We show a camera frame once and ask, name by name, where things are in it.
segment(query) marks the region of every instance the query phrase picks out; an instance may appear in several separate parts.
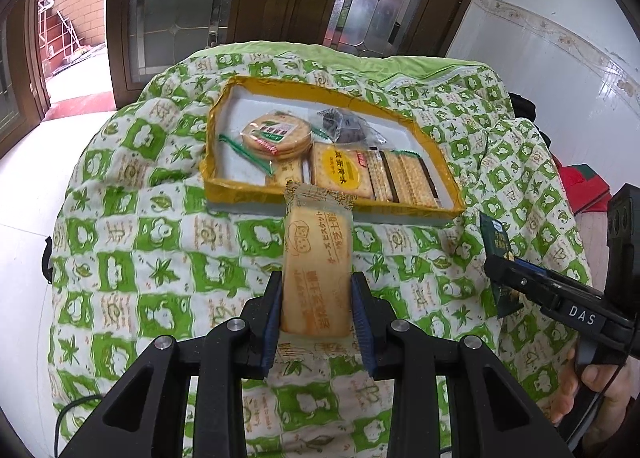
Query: yellow tape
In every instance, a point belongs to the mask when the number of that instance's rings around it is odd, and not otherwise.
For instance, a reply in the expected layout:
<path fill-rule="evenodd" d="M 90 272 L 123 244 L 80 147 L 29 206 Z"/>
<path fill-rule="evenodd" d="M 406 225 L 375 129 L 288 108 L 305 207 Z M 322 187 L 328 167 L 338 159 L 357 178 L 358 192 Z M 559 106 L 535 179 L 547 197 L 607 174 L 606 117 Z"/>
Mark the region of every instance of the yellow tape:
<path fill-rule="evenodd" d="M 227 80 L 219 98 L 214 102 L 209 111 L 206 155 L 200 163 L 200 172 L 204 179 L 205 196 L 210 202 L 284 203 L 284 197 L 282 195 L 283 189 L 278 187 L 264 187 L 216 178 L 216 160 L 212 149 L 217 142 L 216 114 L 225 105 L 234 86 L 244 88 L 253 94 L 273 96 L 287 100 L 319 102 L 327 107 L 346 108 L 364 115 L 395 121 L 407 128 L 429 155 L 447 189 L 447 193 L 453 201 L 452 208 L 441 209 L 437 207 L 417 207 L 405 203 L 376 202 L 374 200 L 358 198 L 353 205 L 355 212 L 453 219 L 465 210 L 462 197 L 460 196 L 460 189 L 449 171 L 442 152 L 433 139 L 425 134 L 414 120 L 409 120 L 397 112 L 393 112 L 379 105 L 370 104 L 365 100 L 335 91 L 334 89 L 323 88 L 322 86 L 315 86 L 304 82 L 294 82 L 293 80 L 253 78 L 242 75 L 235 75 Z"/>

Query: dark green packet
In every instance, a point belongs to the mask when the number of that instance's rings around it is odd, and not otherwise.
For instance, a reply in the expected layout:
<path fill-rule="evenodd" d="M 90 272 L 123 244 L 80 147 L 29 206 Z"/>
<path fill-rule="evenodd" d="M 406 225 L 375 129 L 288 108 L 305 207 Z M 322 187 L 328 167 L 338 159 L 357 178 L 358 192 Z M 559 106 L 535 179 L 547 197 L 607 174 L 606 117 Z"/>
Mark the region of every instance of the dark green packet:
<path fill-rule="evenodd" d="M 500 221 L 480 213 L 480 233 L 487 255 L 499 255 L 510 261 L 514 260 L 509 236 Z M 498 319 L 507 317 L 524 306 L 520 302 L 520 294 L 508 286 L 492 281 L 491 291 L 494 294 Z"/>

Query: green and white blanket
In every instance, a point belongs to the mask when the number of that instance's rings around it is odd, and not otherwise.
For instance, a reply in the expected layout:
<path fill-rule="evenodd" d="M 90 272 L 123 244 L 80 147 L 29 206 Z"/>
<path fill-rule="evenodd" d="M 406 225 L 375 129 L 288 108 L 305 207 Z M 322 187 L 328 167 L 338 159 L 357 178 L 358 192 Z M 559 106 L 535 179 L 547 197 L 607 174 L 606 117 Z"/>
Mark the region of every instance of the green and white blanket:
<path fill-rule="evenodd" d="M 478 213 L 508 227 L 517 255 L 582 282 L 590 274 L 555 165 L 532 123 L 514 119 L 500 78 L 450 59 L 358 59 L 286 43 L 219 46 L 161 75 L 82 154 L 54 230 L 49 374 L 61 409 L 105 393 L 162 333 L 205 335 L 261 295 L 282 263 L 281 218 L 212 213 L 198 163 L 210 104 L 234 73 L 302 80 L 414 117 L 439 144 L 466 213 L 445 229 L 357 224 L 353 265 L 374 294 L 426 332 L 475 333 L 544 408 L 573 335 L 526 307 L 496 318 Z M 383 457 L 392 383 L 367 377 L 353 347 L 282 339 L 264 382 L 244 385 L 248 451 L 269 457 Z M 440 383 L 441 441 L 450 443 Z M 185 454 L 193 435 L 188 407 Z M 90 412 L 67 416 L 70 438 Z"/>

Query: hand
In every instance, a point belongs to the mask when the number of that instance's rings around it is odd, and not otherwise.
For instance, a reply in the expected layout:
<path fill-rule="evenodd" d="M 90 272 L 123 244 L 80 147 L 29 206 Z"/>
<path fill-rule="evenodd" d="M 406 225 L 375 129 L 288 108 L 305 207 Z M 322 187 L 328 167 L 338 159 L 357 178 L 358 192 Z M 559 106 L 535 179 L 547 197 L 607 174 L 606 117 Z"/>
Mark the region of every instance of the hand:
<path fill-rule="evenodd" d="M 580 382 L 575 374 L 574 367 L 575 348 L 567 355 L 569 361 L 560 372 L 559 387 L 556 396 L 551 402 L 551 422 L 559 424 L 562 417 L 568 414 L 574 407 L 574 396 L 578 391 Z M 587 366 L 582 373 L 582 381 L 591 391 L 600 392 L 607 385 L 617 366 L 611 364 L 599 364 Z M 582 448 L 590 454 L 599 447 L 599 444 L 607 441 L 622 425 L 626 415 L 626 406 L 631 398 L 632 376 L 628 361 L 620 370 L 616 380 L 605 392 L 604 402 L 600 411 L 582 437 Z"/>

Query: round cracker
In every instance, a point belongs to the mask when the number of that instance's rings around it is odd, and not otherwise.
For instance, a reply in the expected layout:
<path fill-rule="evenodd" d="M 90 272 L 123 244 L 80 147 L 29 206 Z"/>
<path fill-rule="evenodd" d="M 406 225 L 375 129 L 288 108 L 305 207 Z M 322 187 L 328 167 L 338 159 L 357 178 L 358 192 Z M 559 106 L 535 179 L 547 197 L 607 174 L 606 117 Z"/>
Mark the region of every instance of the round cracker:
<path fill-rule="evenodd" d="M 295 129 L 282 141 L 277 143 L 269 142 L 264 138 L 257 138 L 253 131 L 260 129 L 267 121 L 275 121 L 280 123 L 289 123 L 295 125 Z M 242 130 L 242 143 L 254 154 L 260 157 L 284 158 L 296 157 L 305 152 L 311 144 L 311 128 L 306 121 L 301 118 L 294 117 L 291 114 L 276 112 L 265 114 L 260 118 L 256 118 Z"/>

